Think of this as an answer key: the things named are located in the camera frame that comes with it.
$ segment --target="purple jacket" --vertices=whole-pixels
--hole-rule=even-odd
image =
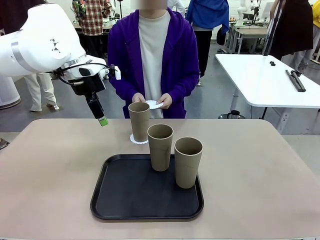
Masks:
[[[163,49],[161,92],[170,94],[172,105],[163,110],[163,117],[184,119],[184,98],[195,89],[200,75],[197,41],[191,25],[182,15],[170,9],[168,12],[171,20]],[[125,100],[125,118],[129,118],[128,106],[134,94],[145,96],[138,25],[139,11],[136,10],[112,27],[108,39],[108,65],[118,66],[122,77],[121,80],[112,78],[110,82]]]

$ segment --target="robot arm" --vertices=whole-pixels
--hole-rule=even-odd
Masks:
[[[121,79],[116,66],[86,55],[79,37],[63,9],[42,4],[28,11],[20,31],[0,37],[0,75],[14,77],[54,72],[75,94],[85,96],[102,126],[108,124],[97,93],[106,89],[107,75]]]
[[[248,11],[246,0],[240,0],[240,7],[237,9],[239,14],[239,20],[237,22],[237,25],[242,25],[244,20],[244,13]]]

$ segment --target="white pants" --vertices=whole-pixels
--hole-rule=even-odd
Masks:
[[[44,98],[46,99],[47,104],[57,104],[57,100],[54,95],[54,86],[49,73],[31,74],[24,76],[24,79],[32,97],[31,111],[40,112],[42,110],[40,85],[44,91]]]
[[[289,66],[294,70],[298,70],[300,73],[304,74],[310,59],[315,53],[319,39],[320,27],[313,25],[313,49],[295,52]]]

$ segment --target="hand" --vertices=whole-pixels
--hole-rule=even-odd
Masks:
[[[163,103],[163,106],[160,107],[161,109],[168,109],[172,104],[172,97],[169,93],[163,94],[160,99],[156,102],[156,104]]]
[[[141,93],[137,92],[135,95],[133,95],[132,102],[133,103],[136,103],[136,102],[145,103],[146,100],[145,100],[144,96]]]

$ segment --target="black pants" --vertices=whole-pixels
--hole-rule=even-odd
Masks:
[[[102,35],[87,36],[84,35],[87,54],[97,58],[104,58]]]
[[[200,78],[202,78],[207,69],[212,31],[194,31],[194,33],[198,47]]]

